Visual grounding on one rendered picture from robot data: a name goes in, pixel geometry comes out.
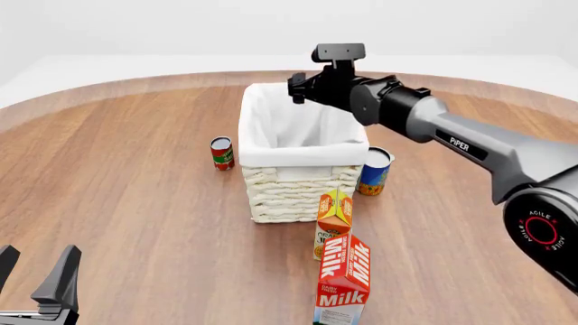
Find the orange juice carton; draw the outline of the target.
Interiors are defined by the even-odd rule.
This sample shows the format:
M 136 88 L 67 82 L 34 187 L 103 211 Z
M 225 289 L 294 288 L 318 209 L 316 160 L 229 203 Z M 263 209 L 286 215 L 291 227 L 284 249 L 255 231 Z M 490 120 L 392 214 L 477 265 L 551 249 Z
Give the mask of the orange juice carton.
M 350 232 L 352 210 L 352 198 L 340 189 L 322 194 L 314 232 L 313 258 L 315 260 L 322 260 L 325 240 Z

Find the blue and yellow can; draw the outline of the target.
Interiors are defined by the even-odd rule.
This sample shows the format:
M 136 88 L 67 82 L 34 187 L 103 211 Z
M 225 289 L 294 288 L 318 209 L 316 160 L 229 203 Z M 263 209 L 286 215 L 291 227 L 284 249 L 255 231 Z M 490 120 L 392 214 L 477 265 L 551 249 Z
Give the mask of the blue and yellow can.
M 380 147 L 370 146 L 356 190 L 367 196 L 380 194 L 385 187 L 390 166 L 394 161 L 395 156 L 392 153 Z

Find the white wicker basket cloth lined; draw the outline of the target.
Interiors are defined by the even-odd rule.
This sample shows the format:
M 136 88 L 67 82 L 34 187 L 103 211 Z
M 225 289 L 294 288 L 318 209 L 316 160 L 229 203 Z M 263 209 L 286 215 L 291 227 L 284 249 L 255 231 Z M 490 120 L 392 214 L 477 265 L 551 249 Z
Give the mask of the white wicker basket cloth lined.
M 368 153 L 364 126 L 351 113 L 296 105 L 283 83 L 254 83 L 243 94 L 238 164 L 253 221 L 314 221 L 322 194 L 351 195 Z

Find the red milk carton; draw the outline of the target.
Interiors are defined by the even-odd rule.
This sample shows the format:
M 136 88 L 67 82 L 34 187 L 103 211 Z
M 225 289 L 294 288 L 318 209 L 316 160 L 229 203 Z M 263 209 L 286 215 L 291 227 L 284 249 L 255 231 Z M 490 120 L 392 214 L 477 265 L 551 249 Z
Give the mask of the red milk carton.
M 313 325 L 359 325 L 370 295 L 370 254 L 352 234 L 325 241 Z

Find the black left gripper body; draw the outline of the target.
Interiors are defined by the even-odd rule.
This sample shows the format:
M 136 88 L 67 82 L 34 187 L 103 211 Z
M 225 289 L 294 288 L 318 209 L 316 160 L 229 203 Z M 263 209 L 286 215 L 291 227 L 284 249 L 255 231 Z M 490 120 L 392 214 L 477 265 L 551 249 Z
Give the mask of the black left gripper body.
M 0 325 L 76 325 L 79 314 L 57 305 L 43 305 L 38 311 L 0 311 Z

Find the red tomato sauce can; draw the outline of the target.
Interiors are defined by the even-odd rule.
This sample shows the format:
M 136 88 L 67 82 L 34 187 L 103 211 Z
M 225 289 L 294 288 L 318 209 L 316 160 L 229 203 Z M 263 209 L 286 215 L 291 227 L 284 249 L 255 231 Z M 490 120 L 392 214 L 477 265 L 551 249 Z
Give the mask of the red tomato sauce can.
M 233 145 L 229 137 L 215 137 L 211 140 L 210 150 L 217 170 L 227 171 L 235 166 Z

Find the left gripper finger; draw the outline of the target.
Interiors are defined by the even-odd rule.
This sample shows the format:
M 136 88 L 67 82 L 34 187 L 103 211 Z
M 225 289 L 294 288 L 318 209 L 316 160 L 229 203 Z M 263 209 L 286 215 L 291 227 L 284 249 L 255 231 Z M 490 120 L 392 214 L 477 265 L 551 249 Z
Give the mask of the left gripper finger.
M 31 295 L 41 311 L 70 309 L 77 311 L 78 275 L 81 251 L 74 245 L 67 246 L 49 275 Z
M 0 292 L 3 290 L 9 275 L 14 270 L 20 254 L 20 251 L 10 245 L 0 248 Z

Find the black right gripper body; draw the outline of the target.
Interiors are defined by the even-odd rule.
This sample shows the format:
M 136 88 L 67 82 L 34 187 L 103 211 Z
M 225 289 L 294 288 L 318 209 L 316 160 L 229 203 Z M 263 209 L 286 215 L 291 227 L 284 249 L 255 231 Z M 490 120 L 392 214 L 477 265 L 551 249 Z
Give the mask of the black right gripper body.
M 288 95 L 296 105 L 303 105 L 309 100 L 350 110 L 350 92 L 355 78 L 353 68 L 325 66 L 322 72 L 311 78 L 306 78 L 304 72 L 298 72 L 287 80 Z

